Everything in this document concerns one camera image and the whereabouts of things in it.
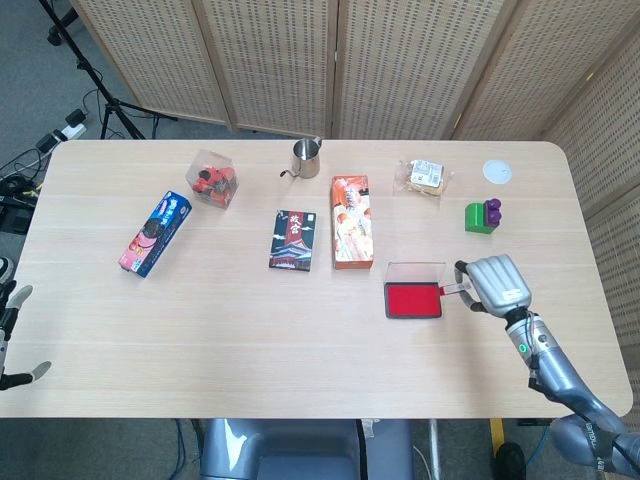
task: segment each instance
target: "snack box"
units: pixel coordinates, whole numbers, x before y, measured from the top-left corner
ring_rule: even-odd
[[[168,191],[118,260],[120,266],[146,277],[190,211],[186,198]]]
[[[331,216],[334,268],[371,268],[373,236],[366,175],[333,177]]]

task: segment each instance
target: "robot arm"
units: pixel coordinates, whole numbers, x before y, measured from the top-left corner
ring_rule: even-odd
[[[8,282],[7,284],[0,283],[0,390],[8,390],[9,388],[19,385],[35,382],[47,373],[47,370],[51,367],[51,362],[43,362],[29,373],[18,373],[14,375],[6,375],[4,373],[4,359],[7,355],[7,346],[11,339],[13,327],[18,320],[18,313],[20,312],[22,304],[33,291],[30,285],[22,287],[9,298],[9,295],[15,287],[15,281]]]
[[[507,321],[507,335],[529,368],[529,387],[575,412],[551,424],[556,448],[571,463],[640,479],[640,433],[628,433],[620,418],[589,390],[542,318],[529,310],[531,292],[507,255],[456,263],[456,280],[467,274],[480,301],[463,291],[475,312]]]

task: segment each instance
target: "book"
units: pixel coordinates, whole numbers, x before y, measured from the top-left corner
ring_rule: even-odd
[[[279,210],[273,229],[269,267],[311,270],[315,230],[315,213]]]

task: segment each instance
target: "beige screen panel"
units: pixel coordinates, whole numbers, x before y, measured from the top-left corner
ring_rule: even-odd
[[[567,154],[584,212],[597,209],[640,175],[639,113],[637,34],[546,135]]]
[[[502,0],[341,0],[338,138],[439,139]]]
[[[623,26],[638,0],[531,0],[463,115],[460,140],[530,140]]]
[[[640,197],[599,217],[587,230],[633,389],[625,423],[640,430]]]
[[[327,135],[337,1],[196,2],[238,126]]]
[[[141,106],[226,122],[189,0],[75,0]]]

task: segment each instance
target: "transparent package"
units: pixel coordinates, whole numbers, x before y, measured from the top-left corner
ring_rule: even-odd
[[[431,160],[401,160],[396,168],[393,191],[441,197],[452,177],[453,172]]]
[[[185,175],[196,198],[226,209],[238,190],[233,161],[207,150],[200,150]]]
[[[440,283],[444,262],[389,262],[384,283]]]

